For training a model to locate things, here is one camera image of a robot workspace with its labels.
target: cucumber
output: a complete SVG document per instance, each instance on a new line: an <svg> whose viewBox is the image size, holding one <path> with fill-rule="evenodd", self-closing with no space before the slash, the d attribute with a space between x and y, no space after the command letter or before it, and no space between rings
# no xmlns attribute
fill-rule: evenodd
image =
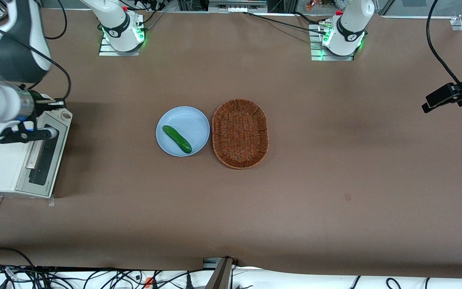
<svg viewBox="0 0 462 289"><path fill-rule="evenodd" d="M188 141L182 137L172 126L163 126L163 131L178 144L182 151L187 154L192 152L192 146L190 143L188 143Z"/></svg>

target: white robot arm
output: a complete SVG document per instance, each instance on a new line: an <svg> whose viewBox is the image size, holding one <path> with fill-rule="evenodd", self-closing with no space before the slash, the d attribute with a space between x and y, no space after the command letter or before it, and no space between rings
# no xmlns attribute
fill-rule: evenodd
<svg viewBox="0 0 462 289"><path fill-rule="evenodd" d="M351 55L361 44L370 18L374 15L372 0L349 0L343 15L335 15L324 22L322 44L336 55Z"/></svg>
<svg viewBox="0 0 462 289"><path fill-rule="evenodd" d="M143 15L122 6L118 0L80 0L101 22L106 40L116 51L132 51L145 40Z"/></svg>
<svg viewBox="0 0 462 289"><path fill-rule="evenodd" d="M35 0L9 0L7 4L8 21L0 25L0 31L12 38L0 32L0 143L54 138L57 131L37 128L36 118L46 110L64 108L64 102L6 83L37 83L51 68L49 61L15 40L49 57L40 7Z"/></svg>

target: light blue plate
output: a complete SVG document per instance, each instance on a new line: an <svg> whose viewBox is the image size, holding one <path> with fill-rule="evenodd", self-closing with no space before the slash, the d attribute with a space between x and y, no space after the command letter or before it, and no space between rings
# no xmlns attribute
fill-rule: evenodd
<svg viewBox="0 0 462 289"><path fill-rule="evenodd" d="M187 154L164 131L163 126L172 126L192 146ZM204 113L190 106L179 106L166 112L156 126L156 140L166 153L173 156L189 156L204 147L209 138L209 122Z"/></svg>

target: black cable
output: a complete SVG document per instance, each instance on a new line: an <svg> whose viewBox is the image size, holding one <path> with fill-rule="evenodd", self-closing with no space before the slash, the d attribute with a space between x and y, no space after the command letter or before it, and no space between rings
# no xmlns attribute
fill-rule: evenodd
<svg viewBox="0 0 462 289"><path fill-rule="evenodd" d="M310 24L319 24L320 22L319 20L314 21L314 20L309 19L308 17L306 17L306 15L300 13L299 11L295 11L294 14L301 16L302 18L304 18L304 20L308 21Z"/></svg>
<svg viewBox="0 0 462 289"><path fill-rule="evenodd" d="M356 288L356 285L358 284L359 278L361 278L361 275L359 275L359 276L356 277L356 280L354 280L354 284L352 284L351 289L355 289L355 288Z"/></svg>
<svg viewBox="0 0 462 289"><path fill-rule="evenodd" d="M83 289L86 289L87 283L88 283L88 281L89 281L90 279L92 279L92 278L97 278L97 277L103 276L104 274L107 274L107 273L110 273L110 272L111 272L111 271L106 271L106 273L104 273L104 274L101 274L101 275L98 275L98 276L94 276L95 274L100 273L100 272L102 272L102 271L103 271L103 270L95 271L94 273L90 274L90 275L88 276L87 280L85 280L85 283L83 284Z"/></svg>
<svg viewBox="0 0 462 289"><path fill-rule="evenodd" d="M137 284L136 284L136 287L134 289L138 289L138 287L140 285L143 285L143 284L141 284L142 283L142 271L139 271L139 272L140 272L140 280L138 280L138 282L136 282Z"/></svg>
<svg viewBox="0 0 462 289"><path fill-rule="evenodd" d="M154 22L151 25L149 25L149 27L145 27L144 30L149 31L150 29L152 29L152 27L154 27L154 25L158 22L158 20L160 20L160 18L163 16L163 14L165 14L165 12L162 11L160 16L158 16L156 20L154 20Z"/></svg>
<svg viewBox="0 0 462 289"><path fill-rule="evenodd" d="M389 289L394 289L393 287L390 286L390 281L395 282L395 284L397 284L398 289L401 289L400 284L397 282L397 280L395 280L395 279L393 279L391 277L386 279L386 287L388 287Z"/></svg>
<svg viewBox="0 0 462 289"><path fill-rule="evenodd" d="M434 8L436 7L436 4L438 3L438 0L434 0L434 2L431 5L431 9L429 9L429 16L427 17L427 23L426 23L426 36L427 36L427 44L429 44L429 48L431 49L432 54L438 61L442 64L443 68L447 71L447 73L453 78L453 80L456 82L457 86L459 86L462 89L462 83L459 81L459 79L456 77L456 75L452 72L452 70L449 68L449 66L444 62L444 60L438 55L438 52L436 52L436 49L434 49L434 46L431 41L431 32L430 32L430 25L431 25L431 17L432 13L434 11Z"/></svg>
<svg viewBox="0 0 462 289"><path fill-rule="evenodd" d="M147 282L147 279L146 279L145 283L141 283L141 280L142 280L142 272L141 272L141 271L140 271L140 278L141 278L140 281L136 281L136 280L134 280L133 278L131 278L130 276L127 276L127 278L129 278L131 281L133 281L133 282L136 283L137 285L147 285L147 284L152 285L152 280L153 280L154 278L156 278L156 276L158 276L158 274L160 274L161 272L162 272L161 270L159 270L159 271L154 271L154 273L153 273L153 275L152 275L152 278L149 279L149 282Z"/></svg>
<svg viewBox="0 0 462 289"><path fill-rule="evenodd" d="M55 39L58 39L58 38L62 37L65 34L65 32L67 31L67 14L65 13L65 8L62 5L62 2L60 0L57 0L57 1L58 1L58 4L60 5L60 7L62 7L62 13L64 13L64 31L62 31L62 33L60 33L60 35L55 36L55 37L47 37L46 36L46 39L50 39L50 40L55 40Z"/></svg>
<svg viewBox="0 0 462 289"><path fill-rule="evenodd" d="M0 23L7 20L8 19L8 13L5 12L5 14L3 14L3 16L0 17Z"/></svg>
<svg viewBox="0 0 462 289"><path fill-rule="evenodd" d="M8 281L12 282L12 285L14 286L14 288L15 288L15 283L32 283L33 284L33 286L32 286L33 289L42 289L43 286L42 286L42 284L40 282L45 282L46 281L46 282L49 282L49 283L58 284L61 287L63 287L64 289L75 289L75 287L68 280L81 280L81 281L88 282L88 280L90 280L90 279L98 278L100 276L103 276L104 274L108 274L108 273L112 272L112 271L105 271L102 274L96 275L97 273L100 272L100 271L96 271L96 272L92 273L89 276L89 278L81 279L81 278L61 277L61 276L57 275L58 272L55 272L55 273L52 274L52 273L46 271L46 272L44 272L44 274L46 274L47 276L44 279L44 278L40 278L39 276L37 276L37 275L42 274L41 271L38 271L37 269L34 269L33 267L31 267L30 269L28 269L28 268L29 267L12 266L12 265L0 265L0 273L4 274L7 277ZM14 281L12 279L12 277L8 275L8 273L7 273L8 269L11 270L14 274L25 273L28 276L28 278L30 278L30 280Z"/></svg>
<svg viewBox="0 0 462 289"><path fill-rule="evenodd" d="M252 13L249 13L249 12L243 12L243 13L247 14L247 15L257 17L257 18L261 18L261 19L269 20L269 21L276 22L276 23L279 23L279 24L283 24L283 25L286 25L286 26L290 26L290 27L293 27L293 28L301 29L303 31L311 31L311 32L318 33L318 34L321 34L321 35L326 35L326 33L324 31L316 31L314 29L308 29L308 28L288 24L288 23L285 23L285 22L281 22L281 21L277 21L277 20L274 20L274 19L266 18L266 17L260 16L260 15L252 14Z"/></svg>
<svg viewBox="0 0 462 289"><path fill-rule="evenodd" d="M131 274L131 273L132 273L132 271L129 271L129 272L126 273L126 274L124 274L124 272L121 272L122 276L118 277L118 278L115 280L115 283L113 283L113 284L110 283L110 289L115 289L115 286L117 286L117 283L119 283L119 281L126 281L126 282L128 282L128 283L132 286L132 288L133 288L133 283L131 283L129 280L125 280L125 279L124 279L126 276L128 276L128 275Z"/></svg>
<svg viewBox="0 0 462 289"><path fill-rule="evenodd" d="M158 289L160 289L161 287L165 286L165 284L168 284L168 283L170 283L170 282L176 280L176 279L179 278L179 277L185 276L186 274L195 273L195 272L200 272L200 271L205 271L205 270L207 270L207 269L198 269L198 270L187 271L186 273L179 274L178 276L175 276L174 278L171 278L171 279L169 279L169 280L167 280L167 281L161 281L161 283L163 283L163 284L161 284L160 286L158 286Z"/></svg>
<svg viewBox="0 0 462 289"><path fill-rule="evenodd" d="M190 273L186 275L185 289L194 289L194 284L192 284L192 276L190 276ZM232 275L231 275L231 289L233 289L233 276Z"/></svg>
<svg viewBox="0 0 462 289"><path fill-rule="evenodd" d="M17 249L13 249L13 248L7 248L7 247L0 247L0 250L4 250L4 251L12 251L12 252L15 252L17 254L19 254L22 258L24 258L26 260L26 262L28 262L28 264L31 266L31 267L35 267L35 265L33 265L33 263L31 262L31 260L28 258L28 256L26 256L23 252L17 250ZM8 276L6 274L6 272L4 270L2 270L5 275L7 276L7 278L12 282L12 285L13 284L13 280L11 280L10 276ZM42 272L41 270L38 270L37 268L37 274L40 274L42 275L42 278L44 279L44 284L46 285L46 288L48 289L51 289L51 284L49 282L46 282L47 281L47 278L46 278L46 274L44 272Z"/></svg>
<svg viewBox="0 0 462 289"><path fill-rule="evenodd" d="M149 16L149 18L148 18L146 21L144 21L144 22L139 22L139 25L142 25L142 24L144 24L144 23L147 23L147 21L151 20L152 16L156 13L156 11L157 11L157 10L153 11L152 14Z"/></svg>
<svg viewBox="0 0 462 289"><path fill-rule="evenodd" d="M110 280L108 280L108 282L103 284L103 286L101 286L101 289L103 289L106 285L108 285L108 283L113 282L114 279L117 278L117 276L119 276L119 273L117 273L114 277L110 278Z"/></svg>
<svg viewBox="0 0 462 289"><path fill-rule="evenodd" d="M37 49L31 47L30 45L22 42L21 40L19 40L18 38L16 38L15 36L9 34L9 33L6 33L5 31L0 31L0 33L2 35L5 35L6 37L8 38L11 38L12 40L14 40L15 42L21 44L22 46L28 48L29 50L37 53L38 55L40 55L41 57L43 57L44 59L46 59L47 61L51 62L51 64L53 64L54 66L58 67L58 69L60 69L64 74L65 74L65 77L67 78L67 92L65 93L65 96L60 98L60 99L55 99L57 101L64 101L70 94L70 90L71 90L71 87L72 87L72 82L71 82L71 79L70 79L70 75L69 73L58 63L56 63L53 59L47 57L46 55L44 55L44 53L41 53L40 51L38 51ZM33 84L33 86L31 86L29 89L31 88L34 88L36 85L38 84L35 83Z"/></svg>

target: brown woven basket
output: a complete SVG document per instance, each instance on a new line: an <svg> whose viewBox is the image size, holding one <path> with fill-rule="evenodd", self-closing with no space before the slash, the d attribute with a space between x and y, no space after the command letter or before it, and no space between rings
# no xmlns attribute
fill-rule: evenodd
<svg viewBox="0 0 462 289"><path fill-rule="evenodd" d="M233 169L258 165L268 152L266 117L261 108L246 99L231 99L220 105L211 120L213 151Z"/></svg>

